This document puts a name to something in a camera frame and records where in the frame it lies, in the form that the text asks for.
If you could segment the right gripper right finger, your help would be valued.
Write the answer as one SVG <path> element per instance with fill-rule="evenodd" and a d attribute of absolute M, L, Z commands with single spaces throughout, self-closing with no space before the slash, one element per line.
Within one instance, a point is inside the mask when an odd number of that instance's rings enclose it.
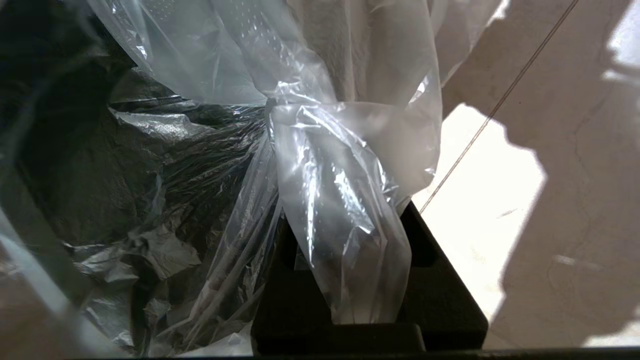
<path fill-rule="evenodd" d="M 419 326 L 428 351 L 480 350 L 489 321 L 413 202 L 400 217 L 412 251 L 398 322 Z"/>

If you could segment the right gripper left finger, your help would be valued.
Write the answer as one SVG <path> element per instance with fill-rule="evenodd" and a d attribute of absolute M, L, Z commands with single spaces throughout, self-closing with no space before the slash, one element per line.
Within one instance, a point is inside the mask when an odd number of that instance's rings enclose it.
<path fill-rule="evenodd" d="M 251 329 L 256 354 L 330 353 L 329 306 L 310 269 L 295 269 L 298 249 L 288 221 L 279 219 Z"/>

